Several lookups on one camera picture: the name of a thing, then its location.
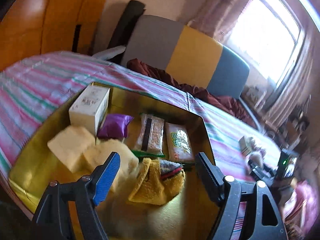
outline screw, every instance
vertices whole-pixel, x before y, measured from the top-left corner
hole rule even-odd
[[[84,175],[82,176],[82,181],[89,181],[91,178],[90,178],[90,175]]]
[[[259,180],[259,181],[257,182],[257,185],[258,185],[259,187],[265,187],[265,186],[266,186],[265,182],[262,181],[262,180]]]
[[[233,182],[233,181],[235,180],[235,178],[234,178],[233,176],[231,176],[231,175],[225,176],[224,179],[225,179],[226,181],[228,181],[228,182]]]
[[[58,182],[57,182],[56,180],[54,180],[54,181],[51,181],[51,182],[49,183],[49,185],[50,185],[51,187],[55,187],[55,186],[58,185]]]

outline striped cloth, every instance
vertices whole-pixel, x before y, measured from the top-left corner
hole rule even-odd
[[[0,73],[0,182],[16,203],[6,181],[20,151],[52,112],[92,82],[147,95],[202,116],[216,165],[225,175],[252,181],[239,149],[238,141],[244,135],[258,137],[267,149],[266,163],[277,165],[280,152],[271,140],[214,106],[111,62],[54,52],[26,58]],[[239,237],[243,216],[242,205],[232,239]]]

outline gray yellow blue headboard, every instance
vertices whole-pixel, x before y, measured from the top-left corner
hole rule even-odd
[[[153,15],[139,18],[121,65],[133,58],[166,70],[179,83],[236,99],[249,75],[249,66],[235,52],[182,23]]]

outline bed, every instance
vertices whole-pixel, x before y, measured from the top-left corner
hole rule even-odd
[[[276,167],[280,151],[269,138],[233,116],[161,81],[120,65],[72,52],[54,52],[26,58],[0,73],[1,185],[24,213],[32,218],[8,185],[8,174],[38,127],[59,106],[92,82],[153,97],[200,115],[210,138],[216,165],[225,175],[253,181],[247,175],[238,140],[255,135],[267,149],[265,162]],[[241,205],[231,239],[237,239],[244,217]]]

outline small box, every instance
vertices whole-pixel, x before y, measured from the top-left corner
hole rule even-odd
[[[239,140],[239,145],[240,145],[240,149],[241,152],[244,156],[247,156],[248,154],[250,154],[252,152],[252,148],[251,146],[247,143],[247,138],[245,136],[243,136],[240,140]]]
[[[108,107],[110,88],[88,86],[69,109],[70,123],[83,126],[94,136]]]

